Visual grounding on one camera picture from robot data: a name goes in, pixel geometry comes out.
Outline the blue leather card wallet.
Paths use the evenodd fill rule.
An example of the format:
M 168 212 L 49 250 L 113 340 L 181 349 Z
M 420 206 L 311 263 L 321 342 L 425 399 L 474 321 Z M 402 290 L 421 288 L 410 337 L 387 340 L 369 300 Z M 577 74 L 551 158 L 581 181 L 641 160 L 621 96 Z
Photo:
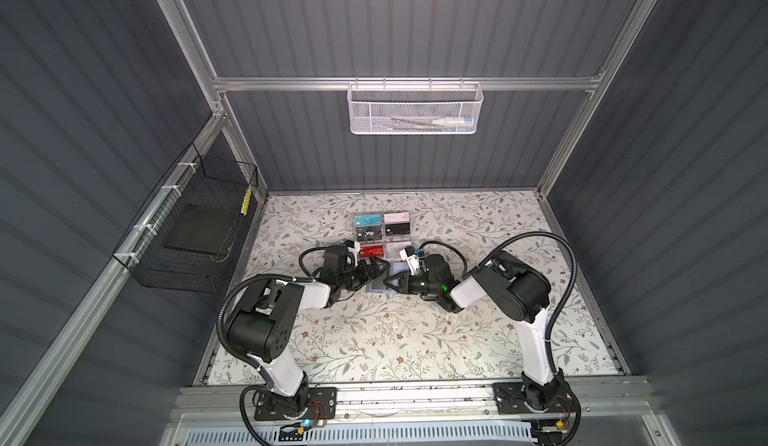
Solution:
M 398 294 L 399 275 L 403 272 L 410 273 L 410 268 L 406 262 L 396 261 L 389 264 L 388 269 L 380 276 L 369 282 L 365 286 L 367 293 L 378 294 Z

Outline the clear acrylic card display stand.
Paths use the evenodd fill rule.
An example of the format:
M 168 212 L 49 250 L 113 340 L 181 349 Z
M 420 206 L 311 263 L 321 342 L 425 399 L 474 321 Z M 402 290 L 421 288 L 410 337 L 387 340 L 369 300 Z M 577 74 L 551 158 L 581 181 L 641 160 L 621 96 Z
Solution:
M 385 245 L 387 242 L 392 242 L 392 241 L 411 241 L 412 242 L 412 221 L 411 221 L 411 215 L 410 215 L 410 222 L 409 222 L 410 225 L 411 225 L 411 234 L 410 234 L 410 236 L 387 236 L 386 233 L 385 233 L 385 226 L 386 226 L 386 224 L 384 223 L 384 214 L 386 214 L 388 212 L 401 212 L 401 211 L 378 211 L 378 212 L 366 212 L 366 213 L 356 213 L 356 214 L 354 214 L 354 216 L 353 216 L 354 240 L 356 242 L 358 242 L 360 244 L 360 246 L 362 246 L 362 244 L 384 244 Z M 354 217 L 358 216 L 358 215 L 362 215 L 362 214 L 368 214 L 368 213 L 381 213 L 383 215 L 383 222 L 382 222 L 381 226 L 383 228 L 384 238 L 381 241 L 359 242 L 357 240 L 357 238 L 356 238 L 356 233 L 355 233 L 355 228 L 356 227 L 354 226 Z M 391 261 L 391 260 L 399 261 L 400 260 L 400 259 L 396 260 L 394 258 L 390 259 L 390 258 L 386 258 L 386 257 L 384 257 L 383 259 L 388 260 L 388 261 Z

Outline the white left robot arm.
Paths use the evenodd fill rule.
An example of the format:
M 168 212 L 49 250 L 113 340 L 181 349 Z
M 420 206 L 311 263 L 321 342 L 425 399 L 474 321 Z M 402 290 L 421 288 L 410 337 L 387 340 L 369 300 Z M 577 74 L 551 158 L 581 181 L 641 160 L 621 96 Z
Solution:
M 390 263 L 362 257 L 346 240 L 302 251 L 302 277 L 277 273 L 244 279 L 227 293 L 216 319 L 216 335 L 231 356 L 255 368 L 273 397 L 301 407 L 309 397 L 309 380 L 288 350 L 298 313 L 326 309 L 377 280 Z

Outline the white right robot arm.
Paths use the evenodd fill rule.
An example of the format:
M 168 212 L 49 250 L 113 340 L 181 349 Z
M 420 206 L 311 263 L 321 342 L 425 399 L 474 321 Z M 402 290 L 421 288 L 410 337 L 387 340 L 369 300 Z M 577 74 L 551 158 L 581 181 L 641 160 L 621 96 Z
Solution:
M 506 251 L 473 268 L 461 280 L 440 254 L 423 256 L 420 264 L 420 272 L 406 269 L 391 274 L 384 285 L 399 294 L 433 300 L 451 313 L 491 299 L 517 331 L 526 386 L 544 393 L 556 385 L 557 368 L 549 358 L 551 347 L 546 339 L 551 286 L 542 273 Z

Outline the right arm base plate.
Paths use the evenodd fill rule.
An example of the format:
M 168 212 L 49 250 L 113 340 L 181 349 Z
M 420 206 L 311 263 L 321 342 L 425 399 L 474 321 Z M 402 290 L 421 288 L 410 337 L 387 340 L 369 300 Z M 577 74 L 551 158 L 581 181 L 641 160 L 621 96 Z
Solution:
M 544 386 L 535 382 L 498 382 L 492 385 L 500 414 L 563 413 L 575 414 L 574 396 L 557 379 Z

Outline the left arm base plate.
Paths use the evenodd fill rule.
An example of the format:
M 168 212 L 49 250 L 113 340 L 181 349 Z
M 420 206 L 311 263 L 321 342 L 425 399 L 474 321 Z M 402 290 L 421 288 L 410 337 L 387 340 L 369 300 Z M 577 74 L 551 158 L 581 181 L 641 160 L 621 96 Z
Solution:
M 300 387 L 291 397 L 260 390 L 251 400 L 256 421 L 329 420 L 336 415 L 338 389 L 334 387 Z

